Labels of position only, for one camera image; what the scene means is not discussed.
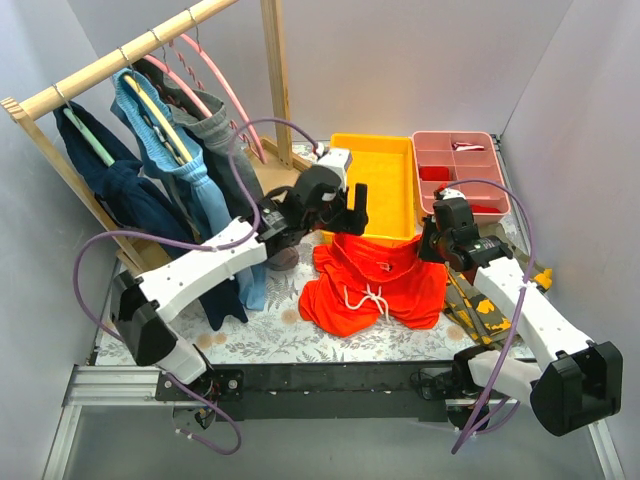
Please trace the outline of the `orange red shorts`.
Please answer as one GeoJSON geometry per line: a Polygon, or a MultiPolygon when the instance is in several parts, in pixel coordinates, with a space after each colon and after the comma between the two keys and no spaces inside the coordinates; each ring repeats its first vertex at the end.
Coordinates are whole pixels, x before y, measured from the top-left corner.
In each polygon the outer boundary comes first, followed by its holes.
{"type": "Polygon", "coordinates": [[[318,278],[307,282],[298,301],[302,319],[325,332],[348,337],[381,317],[424,330],[438,321],[448,281],[443,264],[418,258],[418,237],[384,246],[337,234],[313,250],[318,278]]]}

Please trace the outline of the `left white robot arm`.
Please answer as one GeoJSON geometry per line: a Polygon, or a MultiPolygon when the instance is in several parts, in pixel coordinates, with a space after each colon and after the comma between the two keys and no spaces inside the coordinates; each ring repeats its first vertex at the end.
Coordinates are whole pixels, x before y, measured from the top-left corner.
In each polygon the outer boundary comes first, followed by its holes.
{"type": "Polygon", "coordinates": [[[188,398],[203,399],[212,390],[211,368],[171,321],[192,301],[298,245],[307,234],[362,235],[367,223],[366,185],[349,188],[334,170],[315,165],[294,186],[270,191],[248,219],[233,220],[198,249],[138,276],[119,275],[112,322],[137,365],[158,367],[188,398]]]}

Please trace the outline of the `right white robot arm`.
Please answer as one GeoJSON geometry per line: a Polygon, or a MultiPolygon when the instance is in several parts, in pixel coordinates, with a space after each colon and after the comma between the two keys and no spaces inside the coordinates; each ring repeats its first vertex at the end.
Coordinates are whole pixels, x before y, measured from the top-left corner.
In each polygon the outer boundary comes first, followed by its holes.
{"type": "Polygon", "coordinates": [[[620,411],[623,357],[572,325],[530,281],[513,251],[479,233],[472,208],[454,189],[438,193],[424,221],[420,259],[451,267],[503,314],[536,359],[508,350],[467,349],[454,358],[452,383],[464,397],[492,392],[530,407],[551,434],[562,436],[620,411]]]}

